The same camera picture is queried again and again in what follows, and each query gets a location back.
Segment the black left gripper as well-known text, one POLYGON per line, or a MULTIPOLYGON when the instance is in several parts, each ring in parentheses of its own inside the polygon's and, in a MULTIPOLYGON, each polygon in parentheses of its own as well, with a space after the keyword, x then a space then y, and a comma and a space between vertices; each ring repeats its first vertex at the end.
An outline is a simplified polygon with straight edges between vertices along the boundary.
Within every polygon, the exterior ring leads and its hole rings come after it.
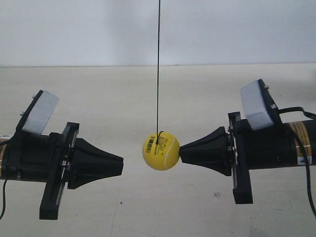
POLYGON ((20 130, 7 143, 7 179, 45 184, 39 207, 41 220, 58 218, 66 181, 67 188, 74 190, 122 174, 122 157, 76 139, 78 132, 79 124, 68 122, 62 133, 42 135, 20 130))

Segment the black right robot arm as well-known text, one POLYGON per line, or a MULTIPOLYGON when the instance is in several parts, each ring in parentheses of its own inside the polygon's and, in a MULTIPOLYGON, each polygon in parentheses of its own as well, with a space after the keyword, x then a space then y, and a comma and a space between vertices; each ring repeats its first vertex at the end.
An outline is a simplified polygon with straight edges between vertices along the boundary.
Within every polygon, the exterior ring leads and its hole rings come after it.
POLYGON ((250 170, 310 167, 316 163, 316 121, 279 123, 253 130, 239 112, 229 113, 229 127, 180 147, 183 163, 233 178, 236 204, 252 204, 250 170))

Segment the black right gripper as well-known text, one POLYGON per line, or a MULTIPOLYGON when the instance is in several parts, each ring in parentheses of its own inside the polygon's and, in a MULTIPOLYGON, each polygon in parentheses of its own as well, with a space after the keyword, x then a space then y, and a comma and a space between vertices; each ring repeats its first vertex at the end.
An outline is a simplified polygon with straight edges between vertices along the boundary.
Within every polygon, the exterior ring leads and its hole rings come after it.
MULTIPOLYGON (((252 204, 250 170, 290 166, 289 126, 277 124, 252 130, 239 112, 228 114, 229 138, 233 153, 233 195, 236 204, 252 204)), ((212 169, 225 176, 232 175, 228 135, 223 126, 207 136, 180 147, 183 163, 212 169)))

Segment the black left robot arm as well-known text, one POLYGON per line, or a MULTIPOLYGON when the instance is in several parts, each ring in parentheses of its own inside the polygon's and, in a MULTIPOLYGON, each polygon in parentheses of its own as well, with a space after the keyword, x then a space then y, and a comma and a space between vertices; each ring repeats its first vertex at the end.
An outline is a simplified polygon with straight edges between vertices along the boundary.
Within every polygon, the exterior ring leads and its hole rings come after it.
POLYGON ((123 158, 78 137, 79 124, 68 122, 62 133, 34 134, 17 130, 0 147, 0 177, 45 183, 39 219, 57 220, 65 188, 120 176, 123 158))

